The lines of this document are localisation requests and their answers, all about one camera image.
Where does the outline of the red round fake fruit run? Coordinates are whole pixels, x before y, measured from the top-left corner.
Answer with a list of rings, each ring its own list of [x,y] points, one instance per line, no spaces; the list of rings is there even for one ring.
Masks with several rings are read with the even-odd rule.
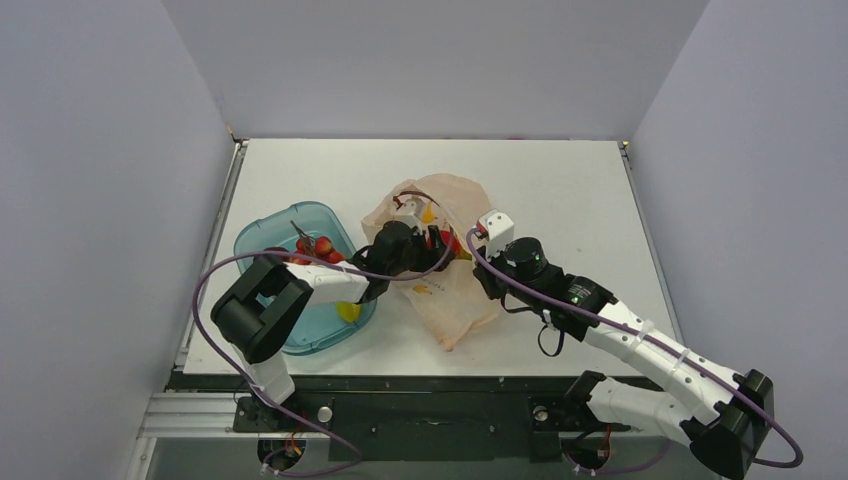
[[[449,230],[440,230],[439,233],[442,242],[446,246],[450,247],[452,253],[457,257],[461,257],[464,249],[461,245],[461,241],[457,238],[456,234]]]

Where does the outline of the orange plastic bag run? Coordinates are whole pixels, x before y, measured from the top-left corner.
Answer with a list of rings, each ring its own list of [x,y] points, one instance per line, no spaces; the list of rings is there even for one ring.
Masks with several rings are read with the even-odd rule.
[[[421,207],[417,216],[425,227],[434,225],[448,241],[453,233],[457,258],[441,272],[414,281],[394,282],[389,288],[405,298],[405,305],[415,312],[436,341],[451,351],[470,330],[499,315],[500,306],[488,299],[473,276],[470,248],[466,232],[493,205],[484,188],[477,182],[447,173],[408,179],[396,185],[378,206],[361,221],[365,238],[372,242],[389,220],[398,218],[397,210],[408,200]]]

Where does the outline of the yellow fake fruit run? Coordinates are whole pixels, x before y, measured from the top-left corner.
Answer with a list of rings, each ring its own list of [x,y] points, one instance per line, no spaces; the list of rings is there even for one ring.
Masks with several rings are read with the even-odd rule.
[[[352,324],[359,320],[362,305],[349,302],[337,302],[335,304],[335,309],[341,320],[348,324]]]

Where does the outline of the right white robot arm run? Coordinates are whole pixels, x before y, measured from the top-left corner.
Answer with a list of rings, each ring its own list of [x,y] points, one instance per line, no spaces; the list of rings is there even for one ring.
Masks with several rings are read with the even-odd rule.
[[[777,428],[774,384],[763,372],[741,373],[684,347],[610,290],[550,263],[533,237],[477,237],[483,243],[473,253],[474,275],[490,299],[514,297],[561,339],[605,351],[657,387],[585,371],[563,402],[572,424],[620,424],[660,434],[725,479],[742,479],[763,462],[759,449]]]

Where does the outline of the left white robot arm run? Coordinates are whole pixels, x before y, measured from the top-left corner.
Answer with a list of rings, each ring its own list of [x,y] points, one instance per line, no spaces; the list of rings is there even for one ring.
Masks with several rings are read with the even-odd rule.
[[[393,282],[444,270],[459,244],[454,232],[390,221],[371,244],[338,263],[293,252],[248,253],[251,264],[219,297],[210,318],[237,352],[232,366],[262,400],[260,418],[275,430],[297,420],[295,385],[282,347],[306,309],[370,303]]]

